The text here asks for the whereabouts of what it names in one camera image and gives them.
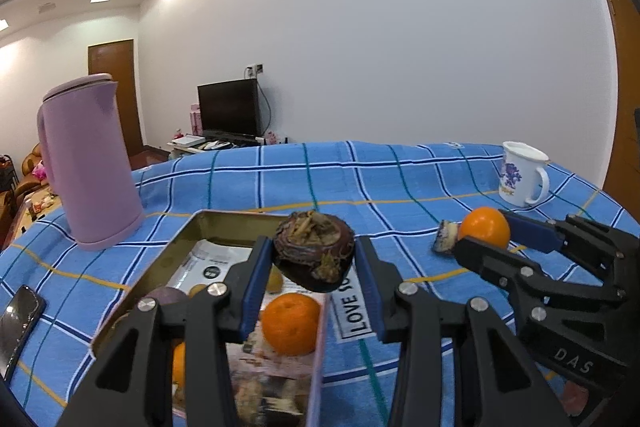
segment white mug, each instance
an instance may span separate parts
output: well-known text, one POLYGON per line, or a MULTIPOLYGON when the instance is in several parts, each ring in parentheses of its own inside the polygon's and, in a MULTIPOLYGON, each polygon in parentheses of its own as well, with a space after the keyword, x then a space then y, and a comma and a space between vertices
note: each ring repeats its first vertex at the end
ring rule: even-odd
POLYGON ((549 156, 521 142, 504 142, 502 147, 504 156, 500 168, 500 197, 515 206, 540 203, 549 193, 549 176, 545 171, 549 156), (540 179, 542 190, 534 200, 540 179))

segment pink kettle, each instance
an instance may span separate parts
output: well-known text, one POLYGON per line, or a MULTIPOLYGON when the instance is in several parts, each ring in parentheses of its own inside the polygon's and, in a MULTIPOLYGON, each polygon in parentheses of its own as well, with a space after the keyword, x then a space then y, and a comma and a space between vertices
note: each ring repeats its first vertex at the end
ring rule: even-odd
POLYGON ((116 245, 145 217, 122 138, 117 87, 110 74, 77 78, 51 89, 38 111, 47 179, 85 250, 116 245))

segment purple fruit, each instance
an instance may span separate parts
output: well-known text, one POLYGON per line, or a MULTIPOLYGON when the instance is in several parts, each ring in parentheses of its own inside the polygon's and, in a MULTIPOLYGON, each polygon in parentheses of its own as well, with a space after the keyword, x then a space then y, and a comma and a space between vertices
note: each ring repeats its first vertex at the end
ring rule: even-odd
POLYGON ((185 292, 171 286, 160 286, 146 294, 145 297, 154 298, 161 306, 186 301, 189 298, 185 292))

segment small fruit piece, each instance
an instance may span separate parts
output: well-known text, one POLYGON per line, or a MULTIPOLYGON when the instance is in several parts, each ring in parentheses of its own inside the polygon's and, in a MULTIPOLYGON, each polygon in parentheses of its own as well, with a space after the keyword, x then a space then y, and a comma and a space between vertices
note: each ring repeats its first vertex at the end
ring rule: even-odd
POLYGON ((204 290, 204 288, 206 287, 207 287, 206 284, 202 284, 202 283, 196 284, 193 288, 189 290, 189 296, 193 297, 194 295, 196 295, 196 293, 198 293, 201 290, 204 290))
POLYGON ((481 206, 468 213, 460 224, 458 239, 475 237, 494 247, 507 248, 511 237, 509 223, 502 213, 490 206, 481 206))
POLYGON ((300 293, 276 297, 262 311, 262 334, 276 352, 296 357, 316 349, 320 304, 300 293))
POLYGON ((280 293, 283 285, 284 279, 282 277, 282 272, 275 266, 271 266, 269 280, 267 281, 267 291, 269 293, 280 293))
POLYGON ((432 250, 435 253, 451 253, 452 248, 458 240, 458 227, 460 225, 455 221, 447 221, 443 219, 438 227, 436 240, 433 243, 432 250))
POLYGON ((174 369, 171 381, 184 387, 184 342, 174 348, 174 369))

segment smartphone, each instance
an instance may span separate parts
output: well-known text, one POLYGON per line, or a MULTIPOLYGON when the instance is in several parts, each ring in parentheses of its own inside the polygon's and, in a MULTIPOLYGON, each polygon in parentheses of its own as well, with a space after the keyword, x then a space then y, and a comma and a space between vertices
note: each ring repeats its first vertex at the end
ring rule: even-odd
POLYGON ((22 348, 45 308, 45 301, 28 286, 20 286, 0 317, 0 377, 11 380, 22 348))

